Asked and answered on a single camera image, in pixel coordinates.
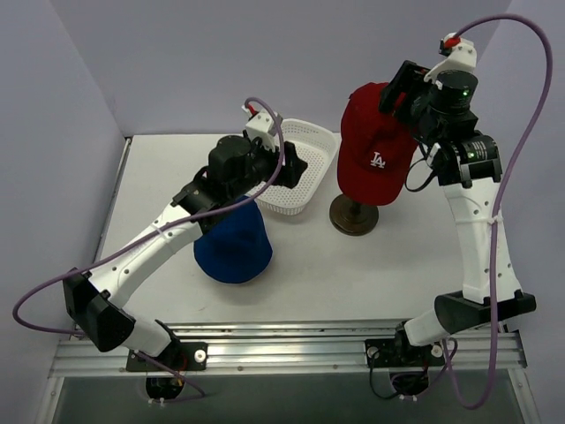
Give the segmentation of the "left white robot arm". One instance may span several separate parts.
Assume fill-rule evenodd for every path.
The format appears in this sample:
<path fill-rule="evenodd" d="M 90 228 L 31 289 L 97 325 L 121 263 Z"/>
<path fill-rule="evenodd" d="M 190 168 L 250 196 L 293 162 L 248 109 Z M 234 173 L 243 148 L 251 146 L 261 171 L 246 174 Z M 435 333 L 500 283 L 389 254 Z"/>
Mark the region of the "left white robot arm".
<path fill-rule="evenodd" d="M 244 206 L 250 191 L 269 185 L 293 189 L 307 167 L 290 141 L 270 149 L 261 138 L 220 138 L 207 165 L 134 240 L 90 269 L 73 270 L 64 278 L 68 315 L 100 352 L 124 346 L 145 353 L 158 370 L 172 368 L 178 358 L 175 336 L 162 322 L 126 312 L 130 297 L 173 255 Z"/>

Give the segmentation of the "white perforated plastic basket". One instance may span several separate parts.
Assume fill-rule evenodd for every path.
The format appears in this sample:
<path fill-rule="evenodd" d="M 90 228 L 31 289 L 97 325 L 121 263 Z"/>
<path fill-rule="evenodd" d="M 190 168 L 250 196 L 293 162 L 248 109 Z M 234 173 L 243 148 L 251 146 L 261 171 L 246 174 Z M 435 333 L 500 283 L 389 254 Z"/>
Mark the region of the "white perforated plastic basket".
<path fill-rule="evenodd" d="M 282 122 L 282 134 L 285 141 L 295 145 L 298 157 L 307 162 L 307 169 L 295 188 L 272 185 L 255 202 L 279 215 L 295 216 L 304 210 L 318 189 L 334 160 L 339 141 L 328 129 L 295 118 Z"/>

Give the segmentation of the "blue bucket hat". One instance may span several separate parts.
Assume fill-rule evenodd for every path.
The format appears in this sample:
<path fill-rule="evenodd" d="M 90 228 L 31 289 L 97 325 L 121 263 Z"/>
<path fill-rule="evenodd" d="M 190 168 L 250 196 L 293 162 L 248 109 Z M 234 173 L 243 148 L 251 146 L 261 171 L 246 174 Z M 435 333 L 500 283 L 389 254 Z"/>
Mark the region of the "blue bucket hat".
<path fill-rule="evenodd" d="M 193 244 L 200 269 L 223 284 L 243 284 L 266 270 L 273 257 L 263 216 L 255 201 L 235 209 Z"/>

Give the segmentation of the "red LA baseball cap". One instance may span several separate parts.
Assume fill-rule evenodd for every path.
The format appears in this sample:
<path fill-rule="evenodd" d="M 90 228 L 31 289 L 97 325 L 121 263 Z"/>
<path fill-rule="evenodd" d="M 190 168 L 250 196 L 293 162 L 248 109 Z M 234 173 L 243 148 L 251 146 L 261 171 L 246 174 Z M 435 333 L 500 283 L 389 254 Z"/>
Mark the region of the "red LA baseball cap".
<path fill-rule="evenodd" d="M 386 206 L 398 197 L 416 149 L 409 128 L 379 111 L 386 82 L 350 94 L 341 119 L 337 183 L 351 200 Z"/>

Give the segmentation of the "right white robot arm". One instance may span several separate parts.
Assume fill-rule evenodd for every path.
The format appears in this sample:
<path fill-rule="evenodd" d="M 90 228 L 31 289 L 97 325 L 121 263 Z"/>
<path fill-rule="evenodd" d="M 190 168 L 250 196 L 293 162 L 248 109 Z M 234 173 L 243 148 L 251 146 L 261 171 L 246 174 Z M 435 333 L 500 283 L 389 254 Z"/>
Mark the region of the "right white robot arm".
<path fill-rule="evenodd" d="M 496 200 L 503 174 L 498 146 L 477 129 L 478 118 L 471 111 L 478 80 L 461 70 L 441 71 L 429 80 L 427 72 L 403 62 L 384 88 L 379 110 L 408 126 L 448 201 L 463 259 L 463 283 L 461 291 L 437 296 L 432 310 L 398 328 L 392 353 L 405 365 L 419 359 L 426 345 L 537 308 L 510 260 Z"/>

